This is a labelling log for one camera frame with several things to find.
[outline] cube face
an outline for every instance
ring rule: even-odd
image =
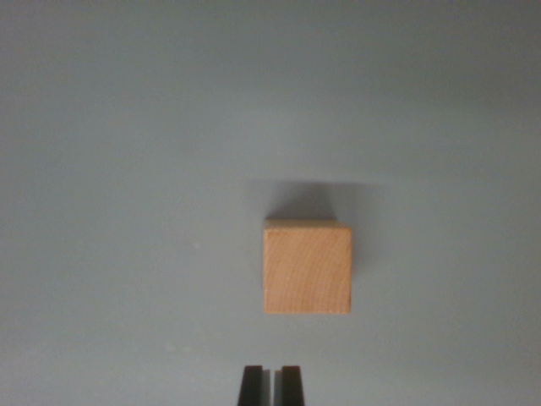
[[[269,220],[265,313],[349,313],[352,231],[331,220]]]

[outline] wooden cube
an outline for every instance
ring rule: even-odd
[[[334,220],[268,220],[265,313],[349,313],[352,230]]]

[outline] wood grain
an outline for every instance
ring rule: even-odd
[[[349,313],[351,228],[334,220],[269,220],[264,230],[265,313]]]

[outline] light wood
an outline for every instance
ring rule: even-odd
[[[334,220],[269,220],[265,313],[349,313],[352,230]]]

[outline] wooden block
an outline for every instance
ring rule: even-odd
[[[268,220],[265,313],[349,313],[352,230],[334,220]]]

